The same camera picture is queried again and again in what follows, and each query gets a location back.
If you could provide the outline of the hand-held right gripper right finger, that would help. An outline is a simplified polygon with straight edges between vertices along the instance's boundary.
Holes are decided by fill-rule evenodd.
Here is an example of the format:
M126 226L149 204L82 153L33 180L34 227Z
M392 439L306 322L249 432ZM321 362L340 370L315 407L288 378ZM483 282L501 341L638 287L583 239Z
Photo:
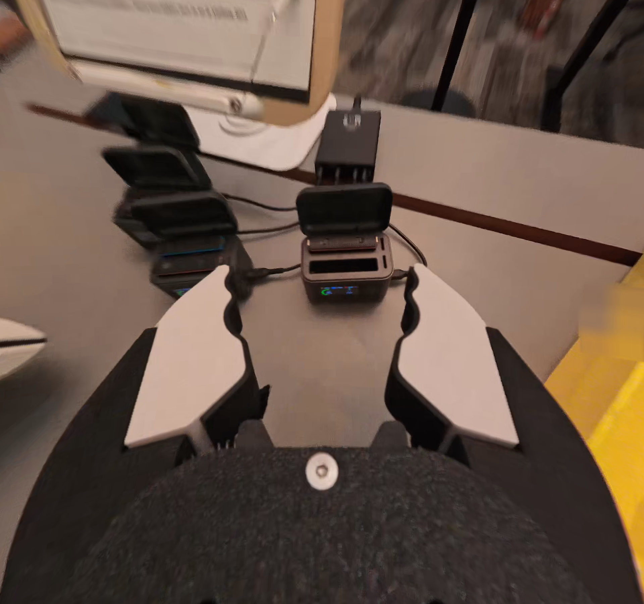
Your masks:
M519 435L483 318L422 264L408 270L404 298L384 401L411 447L445 453L467 437L515 450Z

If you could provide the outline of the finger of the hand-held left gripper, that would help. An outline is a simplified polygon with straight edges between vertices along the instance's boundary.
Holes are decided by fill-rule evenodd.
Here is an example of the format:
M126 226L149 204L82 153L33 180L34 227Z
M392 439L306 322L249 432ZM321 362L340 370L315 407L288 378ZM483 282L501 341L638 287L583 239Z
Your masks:
M47 342L46 335L39 329L1 318L1 344L33 344L39 342Z
M45 343L2 343L1 379L12 375L29 363L45 347Z

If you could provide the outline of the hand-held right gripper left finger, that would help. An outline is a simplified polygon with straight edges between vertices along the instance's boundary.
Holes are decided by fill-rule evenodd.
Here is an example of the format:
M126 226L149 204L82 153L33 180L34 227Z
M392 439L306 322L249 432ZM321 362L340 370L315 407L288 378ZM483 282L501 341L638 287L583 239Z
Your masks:
M128 449L186 437L195 453L233 447L262 418L260 387L234 291L221 265L158 321L124 438Z

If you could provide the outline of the black battery charging case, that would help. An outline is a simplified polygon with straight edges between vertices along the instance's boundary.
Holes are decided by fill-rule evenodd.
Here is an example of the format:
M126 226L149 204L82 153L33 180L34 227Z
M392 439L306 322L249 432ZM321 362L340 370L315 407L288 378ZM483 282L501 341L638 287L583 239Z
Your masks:
M101 156L125 183L112 221L148 251L159 244L159 238L133 216L131 206L135 201L212 188L204 166L191 151L161 145L140 145L104 148Z
M253 262L237 235L237 219L220 193L204 190L140 199L133 203L131 211L137 220L142 221L159 238L150 281L165 294L178 299L214 270L208 274L189 276L155 276L152 268L159 258L157 250L161 245L222 239L226 242L226 248L222 253L216 254L225 258L226 264L221 266L229 267L232 293L239 301L250 297L252 288L248 275L253 270Z
M110 92L86 109L85 117L140 141L200 151L198 133L179 104Z
M385 183L308 187L296 198L304 235L301 276L312 303L382 301L393 277L393 256L386 230L393 193ZM378 236L374 251L310 254L307 239L331 236Z

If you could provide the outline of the black battery orange trim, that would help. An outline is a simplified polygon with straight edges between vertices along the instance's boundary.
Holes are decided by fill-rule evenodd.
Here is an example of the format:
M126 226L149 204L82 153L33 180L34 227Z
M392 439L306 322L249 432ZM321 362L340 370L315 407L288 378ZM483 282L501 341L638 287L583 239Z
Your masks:
M331 236L307 239L310 254L370 252L379 246L378 236Z
M152 273L159 277L208 274L226 264L225 258L215 253L162 256L153 264Z

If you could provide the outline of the yellow plastic bin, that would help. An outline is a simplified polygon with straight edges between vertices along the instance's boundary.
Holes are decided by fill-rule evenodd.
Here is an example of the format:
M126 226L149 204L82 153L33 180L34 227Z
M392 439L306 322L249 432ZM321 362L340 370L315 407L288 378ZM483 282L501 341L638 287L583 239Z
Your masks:
M643 258L586 306L545 385L603 473L643 585Z

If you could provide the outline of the black battery blue trim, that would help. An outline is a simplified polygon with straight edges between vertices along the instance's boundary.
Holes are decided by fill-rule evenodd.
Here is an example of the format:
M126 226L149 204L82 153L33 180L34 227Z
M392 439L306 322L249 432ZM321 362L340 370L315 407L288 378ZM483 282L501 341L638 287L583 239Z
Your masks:
M197 243L166 243L157 250L159 258L174 258L184 256L204 256L206 254L222 253L226 248L225 240L199 241Z

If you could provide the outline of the white sign stand base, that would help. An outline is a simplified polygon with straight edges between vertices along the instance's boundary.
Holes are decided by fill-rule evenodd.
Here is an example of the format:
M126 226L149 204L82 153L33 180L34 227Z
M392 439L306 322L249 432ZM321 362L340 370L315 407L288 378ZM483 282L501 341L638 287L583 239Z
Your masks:
M275 172L302 164L321 136L328 113L335 109L336 98L330 93L310 119L282 127L185 108L201 153Z

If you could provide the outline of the black multiport power adapter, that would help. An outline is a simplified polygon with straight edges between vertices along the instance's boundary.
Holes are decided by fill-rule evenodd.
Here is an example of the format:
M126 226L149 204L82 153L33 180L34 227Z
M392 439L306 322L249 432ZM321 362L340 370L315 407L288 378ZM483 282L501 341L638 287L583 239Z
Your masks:
M380 127L380 111L328 112L315 159L316 185L372 183Z

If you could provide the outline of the wood-framed monitor on stand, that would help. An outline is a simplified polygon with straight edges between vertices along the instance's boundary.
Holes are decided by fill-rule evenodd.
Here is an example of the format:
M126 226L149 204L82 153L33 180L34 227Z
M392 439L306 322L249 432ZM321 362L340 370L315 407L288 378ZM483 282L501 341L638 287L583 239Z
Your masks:
M278 126L326 103L344 0L17 0L48 63L103 90Z

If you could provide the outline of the black metal frame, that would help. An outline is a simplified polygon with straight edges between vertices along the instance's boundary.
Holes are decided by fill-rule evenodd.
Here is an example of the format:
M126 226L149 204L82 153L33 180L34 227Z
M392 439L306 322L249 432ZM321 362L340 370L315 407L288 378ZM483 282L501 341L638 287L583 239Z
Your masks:
M631 0L607 0L592 20L582 40L563 66L548 66L545 72L544 93L539 129L559 133L564 95L580 70L598 47L618 16Z

